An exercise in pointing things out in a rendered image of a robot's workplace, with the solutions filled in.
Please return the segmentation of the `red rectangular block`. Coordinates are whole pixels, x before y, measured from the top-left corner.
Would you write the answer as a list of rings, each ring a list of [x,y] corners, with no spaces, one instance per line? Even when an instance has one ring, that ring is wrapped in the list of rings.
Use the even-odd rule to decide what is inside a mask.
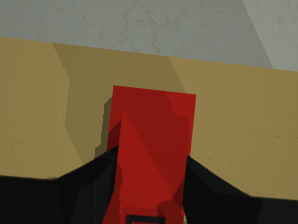
[[[107,150],[119,144],[102,224],[183,224],[196,94],[113,85]]]

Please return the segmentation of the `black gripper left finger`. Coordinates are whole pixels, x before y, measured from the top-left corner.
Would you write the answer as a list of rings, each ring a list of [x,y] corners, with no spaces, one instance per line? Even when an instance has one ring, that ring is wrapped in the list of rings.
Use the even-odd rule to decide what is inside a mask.
[[[56,179],[0,175],[1,224],[102,224],[119,144]]]

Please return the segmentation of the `tan panel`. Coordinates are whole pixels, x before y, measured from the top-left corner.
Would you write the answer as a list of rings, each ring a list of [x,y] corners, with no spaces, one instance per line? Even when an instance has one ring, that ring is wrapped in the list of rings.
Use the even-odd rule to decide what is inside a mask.
[[[190,157],[253,197],[298,200],[298,72],[0,36],[0,175],[102,155],[113,85],[196,94]]]

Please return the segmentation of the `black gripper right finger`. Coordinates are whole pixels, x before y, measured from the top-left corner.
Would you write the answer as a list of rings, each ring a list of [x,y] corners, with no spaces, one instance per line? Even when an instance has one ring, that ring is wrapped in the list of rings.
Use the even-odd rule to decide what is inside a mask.
[[[188,155],[182,206],[187,224],[298,224],[298,200],[250,196]]]

